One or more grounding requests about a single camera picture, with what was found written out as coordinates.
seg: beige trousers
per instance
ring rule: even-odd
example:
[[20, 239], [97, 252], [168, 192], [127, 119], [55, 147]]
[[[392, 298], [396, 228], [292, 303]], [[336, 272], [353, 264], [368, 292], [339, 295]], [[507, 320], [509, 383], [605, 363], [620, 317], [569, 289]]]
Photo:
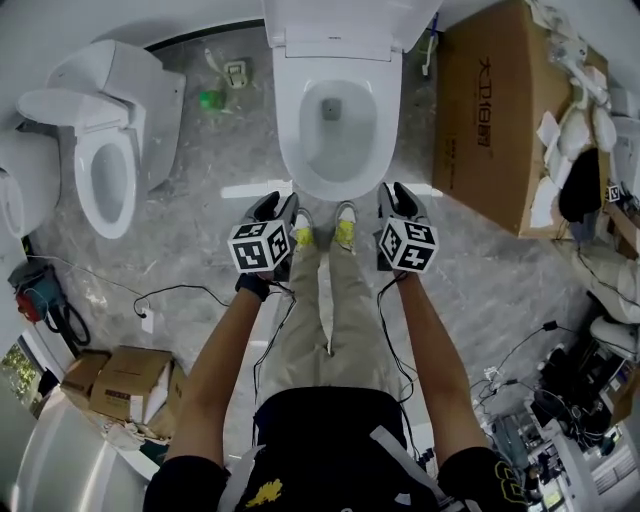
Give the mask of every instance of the beige trousers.
[[331, 354], [320, 322], [318, 267], [321, 253], [304, 247], [293, 258], [289, 288], [296, 305], [260, 370], [258, 406], [286, 389], [311, 386], [370, 388], [400, 397], [400, 374], [355, 255], [331, 242], [333, 293]]

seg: marble floor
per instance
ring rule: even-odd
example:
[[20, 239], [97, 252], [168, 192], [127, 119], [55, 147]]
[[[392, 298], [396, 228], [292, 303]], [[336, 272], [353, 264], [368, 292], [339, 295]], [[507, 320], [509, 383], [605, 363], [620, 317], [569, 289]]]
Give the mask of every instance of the marble floor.
[[[211, 52], [214, 66], [205, 58]], [[165, 68], [187, 75], [178, 151], [170, 179], [152, 191], [129, 232], [116, 241], [98, 236], [84, 217], [73, 177], [73, 134], [60, 132], [63, 192], [55, 216], [33, 235], [39, 254], [64, 258], [116, 283], [147, 293], [175, 284], [204, 284], [223, 299], [233, 295], [237, 273], [226, 240], [232, 225], [256, 200], [252, 191], [287, 187], [290, 177], [278, 146], [271, 52], [263, 28], [224, 32], [156, 52]], [[405, 56], [398, 140], [386, 180], [429, 182], [432, 168], [435, 83], [420, 74], [420, 55]], [[226, 61], [247, 59], [252, 79], [229, 91], [222, 112], [205, 111], [199, 93], [215, 87]], [[317, 225], [329, 226], [336, 208], [300, 193]], [[543, 322], [579, 324], [588, 299], [571, 271], [544, 242], [517, 240], [459, 203], [422, 196], [441, 248], [423, 282], [466, 365], [471, 382], [497, 366]], [[372, 233], [378, 229], [375, 191], [357, 199], [358, 257], [377, 292], [390, 279], [375, 269]], [[135, 295], [85, 272], [56, 263], [70, 301], [90, 326], [96, 347], [120, 344], [171, 350], [188, 370], [224, 309], [206, 293], [175, 290], [151, 298], [153, 334], [134, 314]], [[329, 274], [320, 269], [321, 317], [332, 322]], [[251, 369], [270, 337], [279, 308], [270, 298], [251, 336], [225, 429], [227, 455], [251, 443], [254, 412]], [[397, 292], [384, 299], [392, 342], [411, 364], [406, 324]], [[570, 342], [560, 331], [540, 333], [504, 367], [506, 377], [535, 380], [535, 367], [550, 347]], [[473, 392], [476, 395], [482, 386]], [[526, 389], [513, 386], [487, 401], [492, 414], [519, 403]], [[410, 422], [427, 421], [419, 389], [407, 402]]]

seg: black baseboard trim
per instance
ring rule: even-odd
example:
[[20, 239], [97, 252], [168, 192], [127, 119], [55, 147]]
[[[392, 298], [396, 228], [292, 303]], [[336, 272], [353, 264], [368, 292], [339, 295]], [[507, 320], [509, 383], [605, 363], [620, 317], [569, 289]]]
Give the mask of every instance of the black baseboard trim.
[[162, 50], [163, 48], [173, 46], [174, 44], [180, 44], [186, 41], [191, 41], [192, 39], [199, 39], [201, 37], [207, 37], [213, 34], [221, 34], [223, 32], [229, 32], [231, 30], [242, 30], [244, 28], [258, 28], [258, 27], [264, 27], [263, 19], [241, 21], [239, 23], [231, 23], [229, 25], [220, 25], [218, 27], [211, 27], [211, 28], [205, 28], [203, 30], [197, 30], [196, 32], [190, 32], [189, 34], [183, 34], [181, 36], [172, 37], [171, 39], [167, 39], [166, 41], [162, 41], [160, 43], [152, 44], [151, 46], [147, 46], [145, 49], [149, 52], [155, 52], [157, 50]]

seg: black t-shirt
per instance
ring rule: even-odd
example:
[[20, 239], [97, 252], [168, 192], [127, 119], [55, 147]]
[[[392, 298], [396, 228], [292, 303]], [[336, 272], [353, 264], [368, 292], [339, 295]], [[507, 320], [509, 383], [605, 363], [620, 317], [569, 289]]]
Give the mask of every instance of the black t-shirt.
[[[299, 388], [258, 410], [258, 444], [237, 511], [436, 511], [437, 501], [369, 434], [384, 426], [406, 447], [398, 403], [381, 391]], [[228, 473], [202, 457], [176, 457], [153, 477], [144, 510], [215, 510]], [[442, 466], [438, 484], [483, 511], [524, 511], [509, 466], [487, 448], [470, 448]]]

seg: sneaker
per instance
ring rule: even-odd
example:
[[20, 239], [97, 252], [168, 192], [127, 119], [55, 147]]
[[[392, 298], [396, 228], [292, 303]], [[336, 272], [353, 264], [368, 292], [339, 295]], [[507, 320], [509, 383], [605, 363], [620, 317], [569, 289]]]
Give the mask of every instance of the sneaker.
[[340, 203], [336, 212], [336, 234], [333, 239], [347, 251], [354, 252], [357, 222], [356, 207], [351, 201]]
[[313, 239], [313, 219], [311, 214], [304, 208], [298, 209], [296, 224], [293, 226], [294, 238], [296, 239], [296, 251], [303, 247], [315, 245]]

